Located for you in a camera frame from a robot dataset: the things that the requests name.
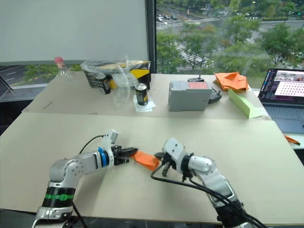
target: laptop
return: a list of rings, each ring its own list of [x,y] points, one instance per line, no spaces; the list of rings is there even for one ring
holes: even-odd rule
[[[304,70],[268,70],[258,95],[283,133],[304,134]]]

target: crosswalk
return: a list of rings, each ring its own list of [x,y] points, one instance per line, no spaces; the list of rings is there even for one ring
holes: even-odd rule
[[[156,22],[156,30],[164,30],[172,27],[182,26],[181,22],[177,23],[168,23],[168,22]]]
[[[190,55],[189,51],[187,51],[186,47],[182,44],[179,44],[178,42],[174,42],[174,46],[176,50],[179,52],[179,54],[182,56],[183,59],[185,59],[188,63],[192,64],[195,58],[195,55]],[[214,67],[214,61],[209,61],[209,58],[207,57],[196,57],[195,59],[196,64],[201,64],[204,68],[213,68]]]
[[[195,55],[190,55],[189,52],[187,51],[186,47],[183,46],[182,44],[179,44],[178,42],[174,43],[176,50],[179,52],[179,54],[183,57],[188,62],[193,63]],[[196,57],[195,62],[196,63],[201,63],[203,59],[201,57]]]

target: pink bottle cap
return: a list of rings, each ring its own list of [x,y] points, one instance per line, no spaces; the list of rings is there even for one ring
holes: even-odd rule
[[[63,62],[63,58],[62,57],[56,57],[54,58],[54,62],[57,64],[57,63],[62,63]]]

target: green band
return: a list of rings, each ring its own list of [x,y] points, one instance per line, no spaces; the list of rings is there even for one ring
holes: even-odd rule
[[[60,200],[60,201],[66,201],[67,199],[72,199],[74,198],[74,195],[66,195],[66,194],[62,194],[62,195],[49,195],[46,194],[45,196],[46,199],[51,199],[51,200]]]

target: black can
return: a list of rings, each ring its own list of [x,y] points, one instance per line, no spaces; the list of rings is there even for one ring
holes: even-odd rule
[[[106,78],[105,74],[95,75],[95,80],[98,84],[99,90],[103,94],[109,94],[111,92],[110,83],[109,83],[108,79]]]
[[[147,105],[148,104],[148,92],[147,85],[144,83],[138,83],[135,86],[137,103],[139,105]]]

